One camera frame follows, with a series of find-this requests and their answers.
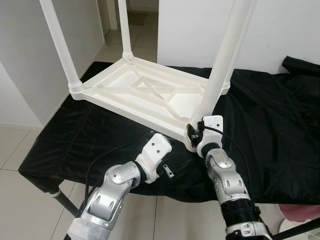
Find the pink object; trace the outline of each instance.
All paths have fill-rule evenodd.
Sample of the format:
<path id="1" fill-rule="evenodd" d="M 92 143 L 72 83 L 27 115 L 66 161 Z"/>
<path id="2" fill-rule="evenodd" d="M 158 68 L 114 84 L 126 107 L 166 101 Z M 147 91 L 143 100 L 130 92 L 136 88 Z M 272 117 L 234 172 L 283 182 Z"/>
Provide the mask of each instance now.
<path id="1" fill-rule="evenodd" d="M 279 204 L 283 216 L 289 221 L 304 222 L 320 217 L 320 205 Z"/>

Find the cable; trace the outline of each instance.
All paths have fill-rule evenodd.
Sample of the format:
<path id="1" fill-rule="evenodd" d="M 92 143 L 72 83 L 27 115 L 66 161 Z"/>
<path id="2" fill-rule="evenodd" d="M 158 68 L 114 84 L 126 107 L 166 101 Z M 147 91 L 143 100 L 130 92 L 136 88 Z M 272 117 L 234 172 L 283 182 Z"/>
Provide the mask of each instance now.
<path id="1" fill-rule="evenodd" d="M 244 154 L 244 152 L 242 151 L 241 147 L 237 144 L 237 142 L 229 135 L 223 133 L 222 131 L 218 130 L 218 129 L 215 129 L 213 127 L 209 127 L 209 126 L 203 126 L 204 129 L 208 129 L 208 130 L 211 130 L 211 131 L 214 131 L 218 134 L 221 134 L 222 136 L 226 137 L 228 140 L 230 140 L 239 150 L 242 158 L 243 158 L 243 161 L 244 161 L 244 164 L 245 164 L 245 168 L 246 168 L 246 174 L 248 176 L 248 192 L 251 192 L 251 186 L 250 186 L 250 180 L 251 180 L 251 175 L 250 175 L 250 171 L 249 171 L 249 166 L 248 166 L 248 160 Z"/>
<path id="2" fill-rule="evenodd" d="M 123 144 L 123 145 L 121 145 L 121 146 L 116 147 L 115 149 L 112 149 L 112 150 L 110 150 L 110 151 L 104 152 L 104 153 L 102 153 L 101 155 L 99 155 L 98 157 L 96 157 L 96 158 L 91 162 L 91 164 L 89 165 L 88 171 L 86 172 L 86 177 L 85 177 L 85 190 L 84 190 L 85 192 L 84 192 L 84 201 L 83 201 L 83 207 L 82 207 L 83 209 L 82 209 L 82 211 L 86 208 L 86 206 L 87 206 L 87 204 L 88 204 L 88 198 L 89 198 L 90 194 L 93 192 L 93 189 L 92 189 L 92 190 L 90 191 L 90 193 L 89 193 L 89 176 L 90 176 L 90 172 L 91 172 L 91 170 L 92 170 L 93 165 L 94 165 L 98 160 L 102 159 L 102 157 L 105 157 L 106 155 L 108 155 L 108 154 L 110 154 L 110 153 L 112 153 L 112 152 L 114 152 L 114 151 L 117 151 L 117 150 L 119 150 L 119 149 L 122 149 L 122 148 L 124 148 L 124 147 L 126 147 L 126 146 L 128 146 L 128 145 L 133 144 L 133 143 L 138 143 L 138 142 L 140 142 L 142 139 L 144 139 L 145 137 L 146 137 L 146 136 L 140 137 L 140 138 L 138 138 L 138 139 L 136 139 L 136 140 L 134 140 L 134 141 L 132 141 L 132 142 Z M 103 177 L 103 176 L 101 176 L 101 177 L 99 178 L 99 180 L 96 182 L 96 184 L 98 184 L 98 182 L 101 180 L 102 177 Z"/>
<path id="3" fill-rule="evenodd" d="M 102 153 L 101 155 L 99 155 L 98 157 L 96 157 L 96 158 L 91 162 L 91 164 L 89 165 L 88 171 L 86 172 L 86 177 L 85 177 L 85 190 L 84 190 L 83 209 L 85 209 L 85 207 L 87 206 L 87 203 L 88 203 L 88 198 L 89 198 L 89 183 L 88 183 L 88 181 L 89 181 L 90 171 L 91 171 L 93 165 L 94 165 L 98 160 L 100 160 L 102 157 L 104 157 L 104 156 L 106 156 L 106 155 L 108 155 L 108 154 L 110 154 L 110 153 L 112 153 L 112 152 L 114 152 L 114 151 L 116 151 L 116 150 L 119 150 L 119 149 L 121 149 L 121 148 L 123 148 L 123 147 L 126 147 L 126 146 L 128 146 L 128 145 L 130 145 L 130 144 L 132 144 L 132 143 L 133 143 L 133 142 L 126 143 L 126 144 L 123 144 L 123 145 L 121 145 L 121 146 L 116 147 L 115 149 L 112 149 L 112 150 L 110 150 L 110 151 L 104 152 L 104 153 Z"/>

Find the black ribbed section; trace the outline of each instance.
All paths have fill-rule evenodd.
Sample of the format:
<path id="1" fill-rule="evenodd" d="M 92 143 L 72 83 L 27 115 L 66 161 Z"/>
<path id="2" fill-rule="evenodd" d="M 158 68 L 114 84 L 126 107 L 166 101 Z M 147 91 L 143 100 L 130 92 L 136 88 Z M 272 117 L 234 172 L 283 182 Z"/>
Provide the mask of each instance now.
<path id="1" fill-rule="evenodd" d="M 145 170 L 137 161 L 134 161 L 134 164 L 138 167 L 140 172 L 140 183 L 143 183 L 145 180 L 147 180 L 147 175 L 145 173 Z"/>
<path id="2" fill-rule="evenodd" d="M 259 215 L 248 199 L 227 201 L 221 205 L 221 211 L 227 227 L 245 222 L 258 222 Z"/>
<path id="3" fill-rule="evenodd" d="M 208 143 L 206 145 L 203 146 L 203 148 L 201 149 L 201 154 L 204 158 L 206 158 L 208 152 L 212 149 L 219 149 L 219 145 L 218 143 L 215 143 L 215 142 L 211 142 L 211 143 Z"/>

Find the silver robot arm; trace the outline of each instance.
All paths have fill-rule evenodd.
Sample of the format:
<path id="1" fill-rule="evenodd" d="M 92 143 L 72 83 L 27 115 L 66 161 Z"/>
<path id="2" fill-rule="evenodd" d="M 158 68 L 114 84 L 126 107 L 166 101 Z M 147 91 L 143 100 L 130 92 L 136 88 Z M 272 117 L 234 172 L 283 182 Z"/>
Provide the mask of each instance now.
<path id="1" fill-rule="evenodd" d="M 197 153 L 205 158 L 207 173 L 214 185 L 226 224 L 227 240 L 272 240 L 266 225 L 259 219 L 260 210 L 252 202 L 234 161 L 222 147 L 222 116 L 205 116 L 198 123 Z"/>
<path id="2" fill-rule="evenodd" d="M 159 176 L 157 166 L 172 147 L 156 133 L 143 147 L 135 161 L 110 167 L 100 188 L 97 188 L 81 217 L 72 221 L 67 233 L 72 240 L 107 240 L 124 205 L 124 197 L 140 182 L 153 183 Z"/>

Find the wall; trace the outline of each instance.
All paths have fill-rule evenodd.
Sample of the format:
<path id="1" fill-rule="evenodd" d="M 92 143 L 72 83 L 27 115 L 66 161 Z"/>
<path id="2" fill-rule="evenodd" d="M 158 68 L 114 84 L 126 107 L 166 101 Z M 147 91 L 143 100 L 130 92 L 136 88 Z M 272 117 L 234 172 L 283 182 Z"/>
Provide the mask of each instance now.
<path id="1" fill-rule="evenodd" d="M 54 0 L 53 4 L 81 75 L 103 44 L 97 3 Z M 0 62 L 45 124 L 68 93 L 68 86 L 39 0 L 0 0 Z"/>
<path id="2" fill-rule="evenodd" d="M 109 19 L 109 13 L 108 13 L 108 4 L 107 0 L 98 0 L 98 8 L 99 8 L 99 14 L 100 14 L 100 22 L 102 25 L 102 33 L 104 36 L 106 36 L 110 30 L 110 19 Z"/>
<path id="3" fill-rule="evenodd" d="M 41 127 L 41 123 L 26 103 L 0 62 L 0 125 Z"/>
<path id="4" fill-rule="evenodd" d="M 212 67 L 232 3 L 161 0 L 158 63 Z M 320 64 L 319 9 L 319 0 L 258 0 L 235 67 L 284 72 L 287 55 Z"/>
<path id="5" fill-rule="evenodd" d="M 52 0 L 79 76 L 104 44 L 96 0 Z"/>
<path id="6" fill-rule="evenodd" d="M 150 11 L 158 12 L 159 10 L 159 0 L 129 0 L 130 9 L 132 11 Z"/>

